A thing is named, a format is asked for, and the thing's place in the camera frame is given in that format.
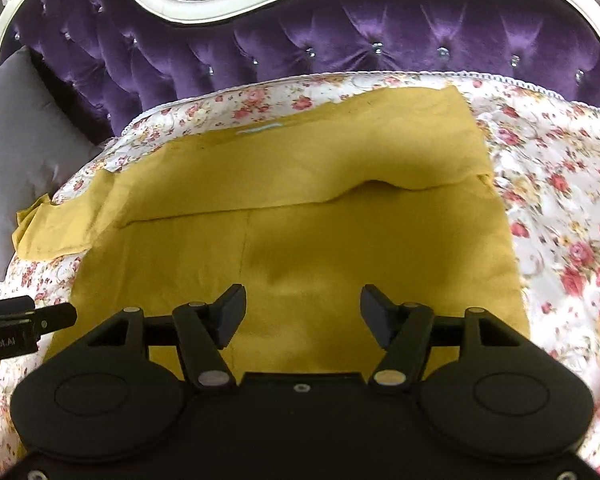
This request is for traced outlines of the mustard yellow knit sweater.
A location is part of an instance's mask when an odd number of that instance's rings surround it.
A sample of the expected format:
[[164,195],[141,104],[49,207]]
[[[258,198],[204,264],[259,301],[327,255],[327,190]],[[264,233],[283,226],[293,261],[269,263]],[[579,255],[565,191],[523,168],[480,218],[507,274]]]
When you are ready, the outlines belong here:
[[82,255],[78,319],[52,353],[126,307],[166,315],[241,284],[246,315],[223,353],[236,375],[369,375],[382,352],[366,285],[528,330],[492,174],[457,89],[378,89],[100,170],[80,196],[24,212],[14,242],[23,260]]

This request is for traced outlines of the grey square pillow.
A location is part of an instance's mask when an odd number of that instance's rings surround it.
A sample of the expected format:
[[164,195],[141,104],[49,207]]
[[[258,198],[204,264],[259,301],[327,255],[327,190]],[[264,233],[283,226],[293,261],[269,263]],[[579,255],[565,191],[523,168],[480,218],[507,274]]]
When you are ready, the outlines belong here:
[[15,253],[17,214],[53,195],[99,153],[61,111],[22,48],[0,66],[0,282]]

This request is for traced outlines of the floral quilted bedspread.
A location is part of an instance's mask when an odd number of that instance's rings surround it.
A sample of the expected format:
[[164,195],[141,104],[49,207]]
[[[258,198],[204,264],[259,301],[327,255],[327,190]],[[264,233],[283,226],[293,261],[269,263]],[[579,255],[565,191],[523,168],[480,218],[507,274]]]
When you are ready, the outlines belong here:
[[385,88],[455,87],[486,133],[494,185],[512,228],[532,340],[593,390],[582,457],[600,472],[600,110],[497,76],[338,73],[294,76],[168,101],[138,115],[54,197],[79,196],[166,142],[252,126]]

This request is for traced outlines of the purple tufted headboard white frame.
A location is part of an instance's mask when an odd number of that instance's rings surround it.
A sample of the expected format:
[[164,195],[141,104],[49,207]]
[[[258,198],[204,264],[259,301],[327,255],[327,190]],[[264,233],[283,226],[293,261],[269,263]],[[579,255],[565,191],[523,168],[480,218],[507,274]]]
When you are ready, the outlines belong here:
[[0,61],[20,49],[93,142],[167,102],[305,74],[483,73],[600,107],[600,37],[565,0],[282,0],[209,25],[135,0],[26,0]]

